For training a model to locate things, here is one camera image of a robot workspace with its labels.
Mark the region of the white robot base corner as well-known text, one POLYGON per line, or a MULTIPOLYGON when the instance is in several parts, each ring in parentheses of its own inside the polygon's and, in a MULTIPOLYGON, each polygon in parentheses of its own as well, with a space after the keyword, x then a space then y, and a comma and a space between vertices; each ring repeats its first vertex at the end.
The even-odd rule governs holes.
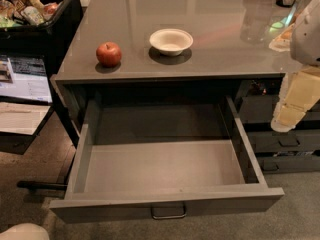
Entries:
POLYGON ((50 240, 50 238, 43 227, 32 223, 22 223, 2 232, 0 240, 50 240))

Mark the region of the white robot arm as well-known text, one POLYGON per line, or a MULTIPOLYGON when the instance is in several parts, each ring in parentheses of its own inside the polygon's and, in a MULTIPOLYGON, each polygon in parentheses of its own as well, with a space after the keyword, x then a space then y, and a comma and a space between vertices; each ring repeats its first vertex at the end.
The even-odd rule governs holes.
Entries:
POLYGON ((291 58, 302 64, 299 71, 283 78, 273 112, 271 128, 284 133, 294 129, 320 100, 320 0, 311 0, 269 48, 289 51, 291 58))

